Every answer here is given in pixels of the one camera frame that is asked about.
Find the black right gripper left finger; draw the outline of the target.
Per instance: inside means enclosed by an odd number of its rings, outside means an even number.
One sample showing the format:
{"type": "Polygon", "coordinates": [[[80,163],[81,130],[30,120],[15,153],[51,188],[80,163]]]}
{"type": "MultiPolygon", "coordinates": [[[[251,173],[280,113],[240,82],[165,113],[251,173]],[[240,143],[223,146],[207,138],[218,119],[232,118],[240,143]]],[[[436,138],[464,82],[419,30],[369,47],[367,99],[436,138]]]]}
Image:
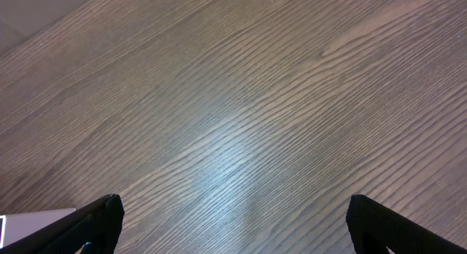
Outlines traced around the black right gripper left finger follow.
{"type": "Polygon", "coordinates": [[[1,249],[3,254],[113,254],[123,228],[123,203],[108,194],[1,249]]]}

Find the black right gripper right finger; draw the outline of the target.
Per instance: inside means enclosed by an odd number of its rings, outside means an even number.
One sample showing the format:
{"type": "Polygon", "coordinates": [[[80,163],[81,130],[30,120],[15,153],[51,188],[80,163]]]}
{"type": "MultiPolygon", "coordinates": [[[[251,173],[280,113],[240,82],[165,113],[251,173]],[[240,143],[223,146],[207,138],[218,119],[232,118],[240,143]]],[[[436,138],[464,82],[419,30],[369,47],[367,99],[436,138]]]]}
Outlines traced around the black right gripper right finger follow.
{"type": "Polygon", "coordinates": [[[361,194],[351,196],[346,222],[358,254],[466,254],[466,249],[361,194]]]}

